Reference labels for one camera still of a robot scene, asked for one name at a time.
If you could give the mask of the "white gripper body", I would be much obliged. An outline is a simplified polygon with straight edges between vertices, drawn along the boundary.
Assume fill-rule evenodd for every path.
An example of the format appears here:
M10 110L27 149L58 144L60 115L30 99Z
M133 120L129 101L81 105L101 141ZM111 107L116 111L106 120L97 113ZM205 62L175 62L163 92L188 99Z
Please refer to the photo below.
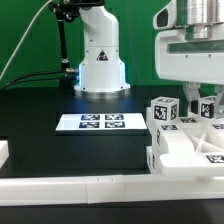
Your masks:
M224 0L170 0L153 26L160 79L224 85Z

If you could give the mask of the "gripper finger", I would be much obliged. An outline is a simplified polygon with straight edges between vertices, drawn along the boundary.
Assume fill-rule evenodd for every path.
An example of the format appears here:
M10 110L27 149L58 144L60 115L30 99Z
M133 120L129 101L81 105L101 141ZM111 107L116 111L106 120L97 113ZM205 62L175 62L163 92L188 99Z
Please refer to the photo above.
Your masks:
M188 112L190 114L198 113L198 100L200 99L200 84L198 82L185 82L183 91L188 101Z
M216 85L217 93L214 103L214 114L217 119L224 117L224 85Z

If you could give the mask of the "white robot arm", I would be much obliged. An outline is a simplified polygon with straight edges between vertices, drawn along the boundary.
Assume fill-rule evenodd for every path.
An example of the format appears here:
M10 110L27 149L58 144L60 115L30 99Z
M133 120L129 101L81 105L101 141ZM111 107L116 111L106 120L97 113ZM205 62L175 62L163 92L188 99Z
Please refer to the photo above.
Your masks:
M116 18L102 6L80 9L84 60L79 65L84 93L117 92L127 87L119 58ZM153 18L155 68L165 80L183 81L190 103L202 83L216 86L214 116L224 118L224 0L170 0Z

